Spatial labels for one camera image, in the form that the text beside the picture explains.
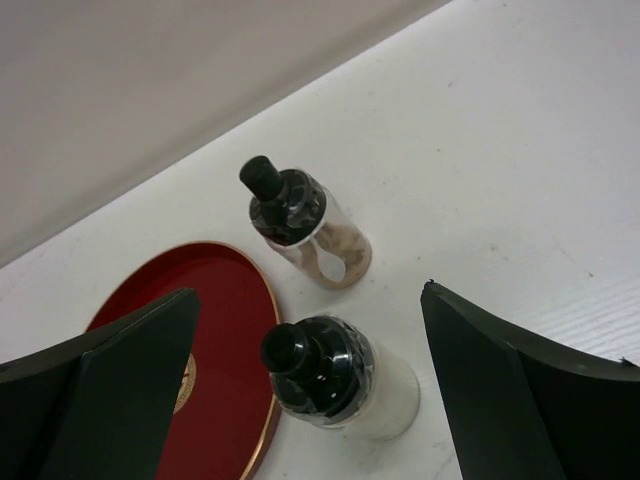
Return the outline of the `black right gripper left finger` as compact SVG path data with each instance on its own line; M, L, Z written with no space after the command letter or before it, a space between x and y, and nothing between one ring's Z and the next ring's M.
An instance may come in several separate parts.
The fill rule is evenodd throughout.
M154 478L199 310L181 288L2 364L2 478Z

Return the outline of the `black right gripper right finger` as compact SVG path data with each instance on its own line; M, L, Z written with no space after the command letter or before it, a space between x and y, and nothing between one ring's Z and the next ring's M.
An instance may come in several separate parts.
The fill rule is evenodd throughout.
M433 280L421 309L463 478L638 478L638 365L552 341Z

